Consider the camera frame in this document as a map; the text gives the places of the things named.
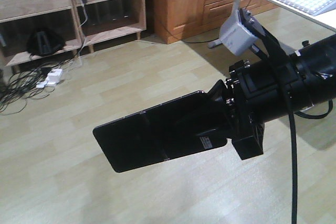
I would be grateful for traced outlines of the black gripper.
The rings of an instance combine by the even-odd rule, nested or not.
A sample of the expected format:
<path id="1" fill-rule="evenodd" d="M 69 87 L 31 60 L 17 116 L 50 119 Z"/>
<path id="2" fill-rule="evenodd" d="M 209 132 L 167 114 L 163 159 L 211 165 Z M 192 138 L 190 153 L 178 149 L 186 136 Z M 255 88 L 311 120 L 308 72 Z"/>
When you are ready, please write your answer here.
<path id="1" fill-rule="evenodd" d="M 239 61 L 229 67 L 226 85 L 234 99 L 236 136 L 233 147 L 240 159 L 262 155 L 265 123 L 288 114 L 283 96 L 269 66 L 258 61 L 249 67 Z M 211 102 L 224 103 L 226 86 L 218 80 L 207 92 Z M 188 112 L 175 123 L 188 136 L 231 137 L 233 129 L 221 105 L 208 103 Z"/>

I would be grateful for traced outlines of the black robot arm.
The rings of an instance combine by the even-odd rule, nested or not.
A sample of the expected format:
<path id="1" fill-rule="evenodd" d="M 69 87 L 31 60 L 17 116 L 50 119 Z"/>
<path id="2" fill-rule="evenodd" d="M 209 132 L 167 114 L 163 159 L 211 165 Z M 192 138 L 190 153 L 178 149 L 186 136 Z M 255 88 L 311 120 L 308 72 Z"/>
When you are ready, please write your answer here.
<path id="1" fill-rule="evenodd" d="M 239 61 L 229 78 L 219 80 L 206 101 L 183 116 L 176 127 L 193 130 L 210 148 L 217 138 L 231 138 L 241 159 L 263 154 L 265 123 L 281 116 L 304 117 L 303 109 L 335 98 L 335 36 L 286 54 L 272 36 L 262 38 L 259 61 Z"/>

